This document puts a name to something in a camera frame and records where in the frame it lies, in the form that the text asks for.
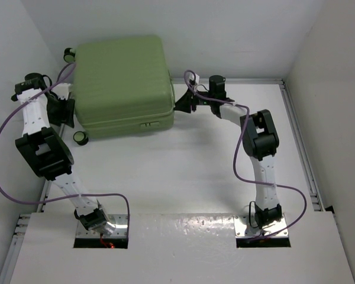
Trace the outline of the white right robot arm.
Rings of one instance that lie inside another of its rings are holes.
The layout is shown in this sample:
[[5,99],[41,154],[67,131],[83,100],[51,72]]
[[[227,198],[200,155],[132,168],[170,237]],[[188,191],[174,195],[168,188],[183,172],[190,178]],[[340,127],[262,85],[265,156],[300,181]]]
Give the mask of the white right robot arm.
[[175,111],[190,114],[197,106],[209,106],[211,112],[222,120],[227,120],[241,128],[240,141],[236,151],[242,146],[249,156],[256,186],[254,200],[254,222],[261,229],[282,218],[282,207],[276,193],[274,157],[279,146],[279,137],[271,113],[264,109],[251,114],[247,106],[240,105],[227,96],[225,77],[213,75],[209,78],[209,88],[198,91],[199,76],[191,70],[184,72],[183,80],[188,90],[175,103]]

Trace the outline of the green suitcase blue lining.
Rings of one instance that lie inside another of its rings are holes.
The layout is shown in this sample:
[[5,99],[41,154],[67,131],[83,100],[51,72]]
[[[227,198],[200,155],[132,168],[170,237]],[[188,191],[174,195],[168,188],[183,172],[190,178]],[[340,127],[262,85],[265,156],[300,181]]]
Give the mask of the green suitcase blue lining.
[[173,126],[175,90],[160,37],[83,43],[73,52],[75,114],[89,139]]

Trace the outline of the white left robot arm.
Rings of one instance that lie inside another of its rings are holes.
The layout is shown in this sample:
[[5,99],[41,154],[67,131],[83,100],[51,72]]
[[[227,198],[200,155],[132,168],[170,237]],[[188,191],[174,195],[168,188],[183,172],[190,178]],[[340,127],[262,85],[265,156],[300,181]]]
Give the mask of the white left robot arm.
[[108,217],[97,199],[73,173],[74,159],[68,146],[54,126],[74,127],[75,101],[69,98],[69,85],[62,83],[61,91],[48,91],[45,76],[29,73],[15,85],[13,101],[23,106],[24,129],[15,146],[38,177],[57,185],[70,197],[74,215],[87,231],[105,234]]

